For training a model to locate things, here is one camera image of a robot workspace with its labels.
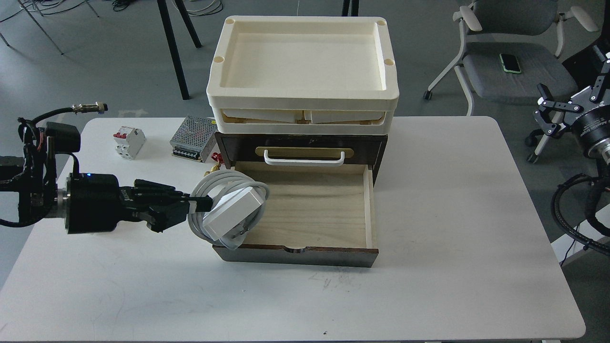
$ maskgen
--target gray floor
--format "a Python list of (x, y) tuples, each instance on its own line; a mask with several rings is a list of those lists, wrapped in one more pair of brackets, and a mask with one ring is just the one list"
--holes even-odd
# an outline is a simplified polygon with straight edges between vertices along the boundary
[[(66, 7), (80, 1), (69, 0)], [(156, 2), (139, 0), (127, 10), (113, 12), (110, 1), (91, 0), (101, 15), (96, 18), (85, 5), (72, 11), (37, 17), (65, 52), (61, 56), (25, 13), (0, 23), (0, 32), (12, 47), (0, 45), (0, 145), (1, 155), (21, 154), (16, 135), (19, 116), (32, 118), (51, 109), (73, 103), (104, 101), (107, 117), (183, 117), (211, 116), (206, 84), (209, 65), (225, 17), (229, 15), (339, 15), (341, 0), (224, 0), (225, 10), (217, 15), (193, 19), (204, 45), (195, 49), (170, 7), (192, 99), (181, 100), (163, 35)], [(202, 7), (207, 1), (187, 3)], [(427, 85), (458, 51), (457, 25), (451, 21), (458, 4), (465, 0), (362, 0), (363, 16), (382, 16), (389, 24), (400, 86), (396, 115), (463, 115), (466, 100), (457, 78), (450, 73), (434, 90), (432, 101), (422, 100)], [(560, 9), (571, 5), (584, 7), (601, 26), (603, 0), (560, 0)], [(0, 3), (0, 18), (18, 10), (14, 0)], [(586, 32), (575, 20), (565, 25), (567, 46), (564, 57), (589, 45), (598, 34)], [(482, 40), (504, 40), (492, 35)], [(554, 51), (554, 30), (528, 37)], [(532, 106), (504, 106), (475, 99), (475, 115), (488, 115), (498, 121), (514, 160), (536, 205), (550, 240), (562, 233), (550, 216), (550, 198), (556, 186), (579, 172), (594, 172), (571, 137), (548, 145), (536, 165), (525, 162), (531, 148), (523, 138), (536, 128)], [(62, 115), (57, 120), (82, 129), (93, 115)], [(14, 218), (15, 197), (0, 195), (0, 215)], [(569, 195), (568, 218), (581, 220), (583, 191)], [(0, 228), (0, 286), (8, 276), (28, 229)], [(608, 258), (590, 253), (564, 267), (565, 276), (579, 304), (587, 333), (574, 342), (610, 341), (610, 297)]]

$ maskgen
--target white tray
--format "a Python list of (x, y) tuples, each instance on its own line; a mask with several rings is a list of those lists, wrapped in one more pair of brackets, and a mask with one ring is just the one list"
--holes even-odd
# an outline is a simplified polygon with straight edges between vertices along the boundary
[(396, 76), (383, 18), (231, 16), (207, 94), (225, 133), (385, 134)]

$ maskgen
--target metal mesh casing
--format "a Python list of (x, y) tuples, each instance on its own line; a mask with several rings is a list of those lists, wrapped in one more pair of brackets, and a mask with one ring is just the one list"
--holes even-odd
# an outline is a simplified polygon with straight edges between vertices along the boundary
[(187, 116), (170, 140), (172, 155), (204, 161), (216, 145), (215, 132), (213, 120)]

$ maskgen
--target chair armrest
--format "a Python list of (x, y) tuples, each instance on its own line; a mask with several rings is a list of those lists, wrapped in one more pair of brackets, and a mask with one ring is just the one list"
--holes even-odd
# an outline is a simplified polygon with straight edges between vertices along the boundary
[(593, 19), (589, 16), (585, 10), (580, 6), (570, 7), (570, 11), (566, 12), (564, 19), (576, 18), (580, 25), (589, 32), (597, 32), (600, 28), (593, 22)]
[(482, 31), (481, 23), (479, 23), (479, 19), (477, 19), (472, 9), (468, 6), (460, 6), (459, 12), (455, 12), (453, 14), (453, 21), (457, 21), (459, 19), (464, 19), (466, 25), (471, 31)]

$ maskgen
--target white handle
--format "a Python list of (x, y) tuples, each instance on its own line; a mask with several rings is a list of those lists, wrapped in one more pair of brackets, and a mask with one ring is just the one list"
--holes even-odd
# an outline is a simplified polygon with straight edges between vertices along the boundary
[(583, 10), (582, 7), (572, 6), (570, 8), (570, 12), (576, 18), (576, 20), (578, 20), (580, 25), (585, 28), (585, 30), (589, 32), (597, 32), (600, 30), (600, 28), (595, 25), (595, 22), (593, 22), (593, 19)]
[(341, 151), (341, 157), (334, 161), (311, 160), (311, 159), (272, 159), (269, 150), (265, 149), (265, 163), (268, 165), (292, 165), (296, 167), (338, 167), (345, 161), (345, 151)]
[(468, 28), (472, 31), (483, 31), (481, 27), (481, 23), (479, 23), (479, 19), (476, 17), (475, 13), (472, 12), (472, 9), (468, 6), (460, 6), (459, 7), (460, 14), (462, 18), (468, 25)]

